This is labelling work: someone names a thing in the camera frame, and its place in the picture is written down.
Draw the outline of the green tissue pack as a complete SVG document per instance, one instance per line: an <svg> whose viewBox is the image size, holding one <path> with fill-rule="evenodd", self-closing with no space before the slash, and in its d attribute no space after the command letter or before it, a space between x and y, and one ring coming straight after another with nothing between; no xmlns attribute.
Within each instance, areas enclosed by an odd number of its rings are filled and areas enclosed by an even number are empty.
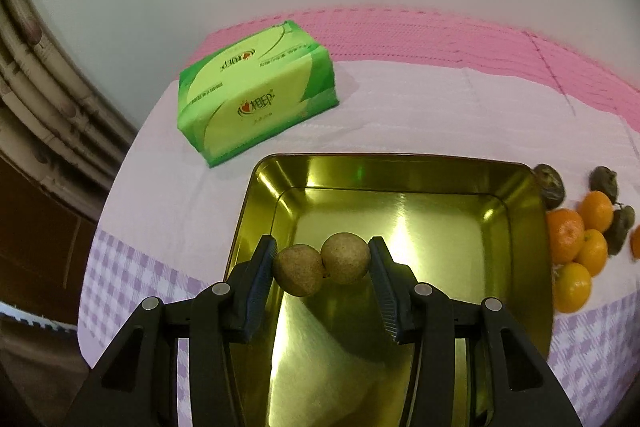
<svg viewBox="0 0 640 427"><path fill-rule="evenodd" d="M328 49L286 20L183 69L177 128L214 167L337 104Z"/></svg>

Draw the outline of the dark wrinkled fruit top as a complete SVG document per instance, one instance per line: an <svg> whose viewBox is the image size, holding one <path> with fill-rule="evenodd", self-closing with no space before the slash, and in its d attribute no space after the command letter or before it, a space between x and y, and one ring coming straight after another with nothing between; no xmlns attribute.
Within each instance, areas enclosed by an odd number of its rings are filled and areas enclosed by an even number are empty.
<svg viewBox="0 0 640 427"><path fill-rule="evenodd" d="M589 187L591 191L599 191L608 196L612 204L618 199L617 173L605 166L594 168L589 175Z"/></svg>

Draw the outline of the gold metal tin tray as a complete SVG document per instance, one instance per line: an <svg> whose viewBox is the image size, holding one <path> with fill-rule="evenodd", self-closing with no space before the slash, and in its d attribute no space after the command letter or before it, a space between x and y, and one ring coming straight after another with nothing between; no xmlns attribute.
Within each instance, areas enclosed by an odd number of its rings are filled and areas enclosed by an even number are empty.
<svg viewBox="0 0 640 427"><path fill-rule="evenodd" d="M228 263L262 236L279 248L320 247L335 233L368 244L449 298L499 299L547 358L551 267L544 206L529 168L512 162L411 155L273 155L250 177ZM370 270L349 285L293 297L271 284L249 343L231 345L242 426L403 426L414 348L386 332ZM488 393L469 379L456 341L454 417L472 426Z"/></svg>

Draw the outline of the orange tangerine at edge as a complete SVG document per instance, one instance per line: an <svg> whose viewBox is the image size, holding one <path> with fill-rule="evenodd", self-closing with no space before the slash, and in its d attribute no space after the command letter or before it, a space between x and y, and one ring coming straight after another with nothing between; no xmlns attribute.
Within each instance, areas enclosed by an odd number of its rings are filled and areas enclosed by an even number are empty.
<svg viewBox="0 0 640 427"><path fill-rule="evenodd" d="M629 245L634 259L640 260L640 225L632 231Z"/></svg>

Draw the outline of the dark wrinkled passion fruit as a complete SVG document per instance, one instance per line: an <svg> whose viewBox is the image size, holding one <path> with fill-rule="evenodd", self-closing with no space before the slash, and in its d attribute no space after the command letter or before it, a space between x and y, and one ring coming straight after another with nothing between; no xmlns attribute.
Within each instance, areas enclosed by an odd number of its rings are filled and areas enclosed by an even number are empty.
<svg viewBox="0 0 640 427"><path fill-rule="evenodd" d="M533 173L547 210L561 206L565 199L565 186L560 174L550 165L538 164Z"/></svg>

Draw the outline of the rattan chair frame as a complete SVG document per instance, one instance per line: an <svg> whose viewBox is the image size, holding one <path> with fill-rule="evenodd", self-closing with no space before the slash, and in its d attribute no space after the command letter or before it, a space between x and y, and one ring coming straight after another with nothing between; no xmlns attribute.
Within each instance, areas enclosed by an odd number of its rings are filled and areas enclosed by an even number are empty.
<svg viewBox="0 0 640 427"><path fill-rule="evenodd" d="M96 221L136 130L75 67L30 0L1 0L1 157Z"/></svg>

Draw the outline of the brown longan fruit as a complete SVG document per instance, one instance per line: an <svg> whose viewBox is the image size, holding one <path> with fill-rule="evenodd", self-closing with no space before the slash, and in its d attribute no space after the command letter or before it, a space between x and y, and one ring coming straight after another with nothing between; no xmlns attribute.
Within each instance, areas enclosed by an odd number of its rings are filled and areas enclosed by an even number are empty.
<svg viewBox="0 0 640 427"><path fill-rule="evenodd" d="M324 266L318 251L296 244L279 251L273 260L273 272L279 286L295 297L310 297L320 291Z"/></svg>
<svg viewBox="0 0 640 427"><path fill-rule="evenodd" d="M326 275L335 283L349 285L364 277L370 267L368 244L358 235L340 232L322 245L320 255Z"/></svg>

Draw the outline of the orange tangerine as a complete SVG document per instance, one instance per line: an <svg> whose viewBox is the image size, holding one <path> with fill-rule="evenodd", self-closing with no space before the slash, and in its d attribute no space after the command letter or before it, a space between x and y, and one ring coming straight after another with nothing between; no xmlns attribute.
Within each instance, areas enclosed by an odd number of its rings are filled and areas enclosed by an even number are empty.
<svg viewBox="0 0 640 427"><path fill-rule="evenodd" d="M591 191L580 202L577 212L586 230L608 231L613 222L613 204L601 191Z"/></svg>
<svg viewBox="0 0 640 427"><path fill-rule="evenodd" d="M584 243L575 262L583 265L592 277L599 275L608 260L608 243L601 232L595 229L585 231Z"/></svg>
<svg viewBox="0 0 640 427"><path fill-rule="evenodd" d="M546 214L549 251L554 265L572 262L585 243L585 225L575 210L558 208Z"/></svg>
<svg viewBox="0 0 640 427"><path fill-rule="evenodd" d="M634 259L640 260L640 225L632 231L629 245Z"/></svg>
<svg viewBox="0 0 640 427"><path fill-rule="evenodd" d="M588 301L592 288L592 276L588 269L577 262L562 265L555 272L552 286L554 309L561 313L574 313Z"/></svg>

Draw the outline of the orange tangerine bottom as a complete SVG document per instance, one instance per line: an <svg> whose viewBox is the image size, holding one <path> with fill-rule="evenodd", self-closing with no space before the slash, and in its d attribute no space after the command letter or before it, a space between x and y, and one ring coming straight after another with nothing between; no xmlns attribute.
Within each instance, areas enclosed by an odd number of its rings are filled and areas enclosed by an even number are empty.
<svg viewBox="0 0 640 427"><path fill-rule="evenodd" d="M592 276L588 269L577 262L562 265L555 272L552 286L554 309L561 313L574 313L588 301L592 288Z"/></svg>

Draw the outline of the pink purple checked tablecloth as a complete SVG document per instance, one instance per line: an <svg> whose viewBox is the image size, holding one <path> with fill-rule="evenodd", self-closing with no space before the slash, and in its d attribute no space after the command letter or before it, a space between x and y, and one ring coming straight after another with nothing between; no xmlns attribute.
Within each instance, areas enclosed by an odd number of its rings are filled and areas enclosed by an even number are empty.
<svg viewBox="0 0 640 427"><path fill-rule="evenodd" d="M639 93L528 30L391 9L295 12L329 51L334 109L209 168L177 128L171 83L107 196L82 284L80 352L98 361L140 301L188 298L224 272L254 166L275 153L427 153L540 162L579 202L597 166L639 202Z"/></svg>

